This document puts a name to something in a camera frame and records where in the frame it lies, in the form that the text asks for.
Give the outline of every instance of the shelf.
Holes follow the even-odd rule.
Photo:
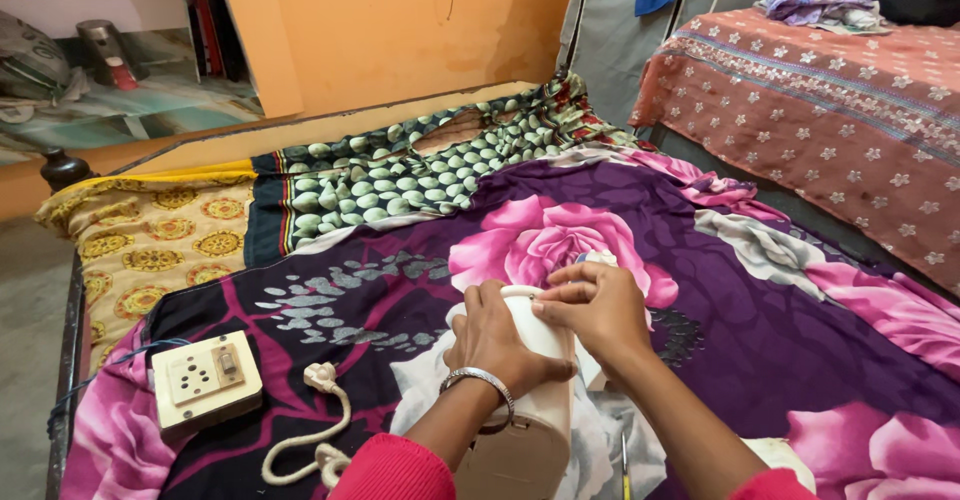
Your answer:
[[[39,108],[24,123],[0,122],[0,146],[88,150],[264,119],[249,82],[203,78],[198,84],[192,61],[149,68],[150,76],[129,91],[96,84],[88,72],[90,91],[79,100]]]

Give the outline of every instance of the red sleeve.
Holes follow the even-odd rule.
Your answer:
[[[817,500],[817,497],[797,481],[793,470],[773,468],[751,477],[727,500]]]
[[[395,434],[366,441],[329,500],[456,500],[453,474],[426,447]]]

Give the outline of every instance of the pink sequined bedsheet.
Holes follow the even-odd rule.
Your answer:
[[[796,191],[960,296],[958,110],[960,29],[837,35],[746,9],[666,40],[630,125]]]

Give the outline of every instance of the bracelet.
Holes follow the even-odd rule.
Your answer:
[[[507,428],[507,425],[514,420],[514,397],[510,396],[510,390],[507,389],[507,386],[500,382],[498,377],[493,374],[483,370],[482,368],[476,368],[472,366],[465,366],[454,370],[443,379],[439,384],[439,392],[442,395],[445,391],[450,389],[450,386],[456,384],[457,381],[463,380],[466,377],[470,378],[479,378],[487,383],[490,383],[496,388],[500,395],[507,401],[507,420],[499,425],[490,425],[480,427],[479,434],[481,435],[495,435],[500,431]]]

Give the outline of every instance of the yellow patterned mattress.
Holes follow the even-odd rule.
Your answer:
[[[250,160],[102,177],[61,190],[34,219],[77,245],[90,372],[166,294],[245,268]]]

